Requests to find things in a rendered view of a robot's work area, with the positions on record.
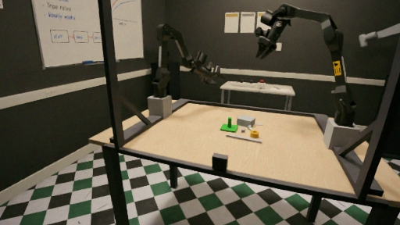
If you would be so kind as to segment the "brown round nut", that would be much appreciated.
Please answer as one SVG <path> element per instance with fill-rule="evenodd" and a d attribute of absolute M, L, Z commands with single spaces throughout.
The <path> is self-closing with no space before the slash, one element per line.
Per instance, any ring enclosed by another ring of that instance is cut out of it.
<path fill-rule="evenodd" d="M 251 130 L 250 138 L 259 138 L 259 132 L 257 130 Z"/>

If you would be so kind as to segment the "green square plate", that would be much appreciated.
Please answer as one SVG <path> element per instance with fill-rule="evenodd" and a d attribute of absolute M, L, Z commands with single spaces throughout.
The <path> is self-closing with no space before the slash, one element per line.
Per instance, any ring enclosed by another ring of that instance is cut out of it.
<path fill-rule="evenodd" d="M 237 129 L 238 129 L 238 125 L 233 125 L 233 124 L 231 124 L 231 123 L 232 123 L 232 118 L 231 118 L 231 117 L 228 117 L 227 123 L 224 123 L 224 124 L 222 125 L 222 127 L 220 128 L 220 130 L 236 133 L 236 131 L 237 131 Z"/>

